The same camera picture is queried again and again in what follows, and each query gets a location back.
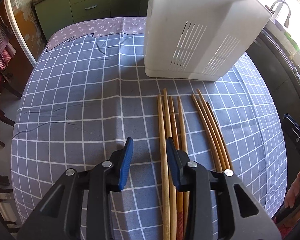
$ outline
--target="white plastic box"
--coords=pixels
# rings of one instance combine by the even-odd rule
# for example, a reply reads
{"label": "white plastic box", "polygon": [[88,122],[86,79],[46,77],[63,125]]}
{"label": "white plastic box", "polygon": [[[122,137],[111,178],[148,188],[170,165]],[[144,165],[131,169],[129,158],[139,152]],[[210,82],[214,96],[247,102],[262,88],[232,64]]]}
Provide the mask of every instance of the white plastic box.
{"label": "white plastic box", "polygon": [[146,74],[216,81],[270,18],[257,0],[149,0]]}

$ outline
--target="tablecloth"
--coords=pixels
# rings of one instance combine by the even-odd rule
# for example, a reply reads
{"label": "tablecloth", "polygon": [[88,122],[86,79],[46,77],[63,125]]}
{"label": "tablecloth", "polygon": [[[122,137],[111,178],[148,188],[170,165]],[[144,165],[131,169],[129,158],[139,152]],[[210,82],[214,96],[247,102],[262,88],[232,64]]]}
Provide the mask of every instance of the tablecloth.
{"label": "tablecloth", "polygon": [[[201,90],[218,119],[234,172],[272,217],[286,189],[284,139],[272,98],[248,55],[217,82],[149,78],[143,36],[87,34],[42,53],[21,98],[12,140],[12,184],[22,221],[66,169],[93,168],[130,136],[128,182],[121,193],[111,193],[115,239],[162,239],[156,96],[163,88],[175,104],[181,96],[190,159],[214,169],[190,98]],[[216,236],[215,203],[213,220]]]}

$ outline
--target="chopstick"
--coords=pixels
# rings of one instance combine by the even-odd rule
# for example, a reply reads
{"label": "chopstick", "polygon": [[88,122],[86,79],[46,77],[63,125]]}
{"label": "chopstick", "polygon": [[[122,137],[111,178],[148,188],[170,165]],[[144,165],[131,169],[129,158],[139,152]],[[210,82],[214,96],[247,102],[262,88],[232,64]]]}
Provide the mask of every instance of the chopstick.
{"label": "chopstick", "polygon": [[[169,104],[167,90],[163,89],[164,111],[166,117],[166,137],[172,137]],[[173,185],[171,174],[169,173],[169,198],[170,198],[170,240],[177,239],[177,194],[176,187]]]}
{"label": "chopstick", "polygon": [[158,95],[158,115],[161,156],[163,240],[170,240],[169,172],[161,95]]}
{"label": "chopstick", "polygon": [[[177,97],[178,100],[178,111],[179,111],[179,123],[181,133],[181,150],[188,153],[187,138],[186,138],[186,127],[183,118],[183,108],[181,103],[181,97]],[[188,220],[188,209],[189,209],[189,191],[183,192],[183,237],[186,234],[186,225]]]}
{"label": "chopstick", "polygon": [[225,148],[225,151],[226,151],[226,155],[227,155],[227,159],[228,159],[228,162],[229,162],[229,165],[230,165],[230,169],[233,171],[234,169],[233,169],[233,165],[232,165],[232,161],[231,161],[230,154],[229,154],[229,152],[228,152],[228,149],[227,149],[225,140],[224,140],[224,138],[223,138],[223,136],[222,136],[222,133],[221,133],[220,127],[219,127],[219,125],[218,125],[217,119],[216,119],[216,117],[215,117],[215,115],[214,115],[214,113],[213,113],[213,111],[212,111],[212,108],[211,108],[211,106],[210,106],[210,104],[209,104],[208,101],[207,101],[207,107],[208,107],[210,113],[212,114],[212,117],[213,117],[213,120],[214,120],[215,124],[217,125],[218,132],[219,132],[219,134],[220,134],[220,136],[221,136],[222,144],[223,144],[223,146],[224,146],[224,148]]}
{"label": "chopstick", "polygon": [[[169,97],[169,107],[170,107],[170,117],[171,117],[171,127],[172,127],[172,139],[177,150],[179,150],[179,139],[176,116],[174,113],[173,99],[172,96]],[[183,239],[183,193],[177,193],[177,240]]]}
{"label": "chopstick", "polygon": [[208,125],[211,129],[212,134],[215,135],[215,143],[217,143],[217,148],[219,148],[220,152],[219,152],[219,158],[220,158],[220,162],[221,162],[221,166],[222,166],[222,170],[224,171],[225,169],[230,169],[230,165],[229,165],[229,161],[228,161],[228,156],[226,154],[226,150],[224,147],[224,144],[222,142],[221,136],[220,136],[220,132],[217,128],[217,123],[215,122],[215,119],[212,117],[211,112],[209,111],[208,107],[207,107],[207,103],[204,100],[200,89],[197,89],[199,98],[201,100],[201,109],[202,112],[206,113],[205,117],[208,119]]}
{"label": "chopstick", "polygon": [[204,115],[203,115],[203,113],[201,111],[201,108],[200,108],[200,106],[198,104],[197,98],[195,97],[194,94],[191,95],[191,98],[192,98],[192,100],[194,102],[195,107],[197,108],[197,111],[199,113],[199,116],[200,116],[201,122],[202,122],[202,124],[204,126],[204,129],[206,130],[206,134],[207,134],[207,138],[208,138],[208,141],[209,141],[209,144],[210,144],[211,154],[212,154],[212,158],[213,158],[213,161],[214,161],[214,165],[216,167],[216,171],[217,172],[222,172],[223,168],[221,166],[220,155],[218,154],[217,148],[216,148],[216,143],[217,142],[215,142],[213,140],[213,137],[212,137],[212,134],[211,134],[211,130],[209,129],[207,121],[206,121],[206,119],[205,119],[205,117],[204,117]]}

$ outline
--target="faucet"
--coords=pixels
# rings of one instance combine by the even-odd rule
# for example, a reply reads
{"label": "faucet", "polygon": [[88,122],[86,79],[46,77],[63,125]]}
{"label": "faucet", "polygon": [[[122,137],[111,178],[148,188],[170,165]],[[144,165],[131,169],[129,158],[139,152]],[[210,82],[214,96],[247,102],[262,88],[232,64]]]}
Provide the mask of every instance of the faucet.
{"label": "faucet", "polygon": [[271,5],[269,11],[272,12],[272,9],[274,8],[274,6],[275,6],[277,3],[284,3],[285,5],[288,6],[289,13],[288,13],[288,16],[287,16],[286,21],[284,22],[284,26],[285,26],[286,28],[288,28],[288,27],[289,27],[289,19],[290,19],[290,16],[291,16],[291,10],[290,10],[289,5],[286,3],[286,1],[284,1],[284,0],[277,0],[277,1],[275,1],[275,2]]}

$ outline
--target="drawer handle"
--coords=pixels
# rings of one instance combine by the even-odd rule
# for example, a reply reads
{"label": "drawer handle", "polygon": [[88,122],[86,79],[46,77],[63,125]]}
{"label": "drawer handle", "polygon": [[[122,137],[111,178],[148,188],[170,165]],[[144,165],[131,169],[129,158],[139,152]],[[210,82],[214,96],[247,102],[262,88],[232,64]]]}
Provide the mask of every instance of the drawer handle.
{"label": "drawer handle", "polygon": [[95,8],[95,7],[97,7],[98,5],[96,4],[96,5],[94,5],[94,6],[91,6],[91,7],[86,7],[85,8],[85,10],[89,10],[89,9],[92,9],[92,8]]}

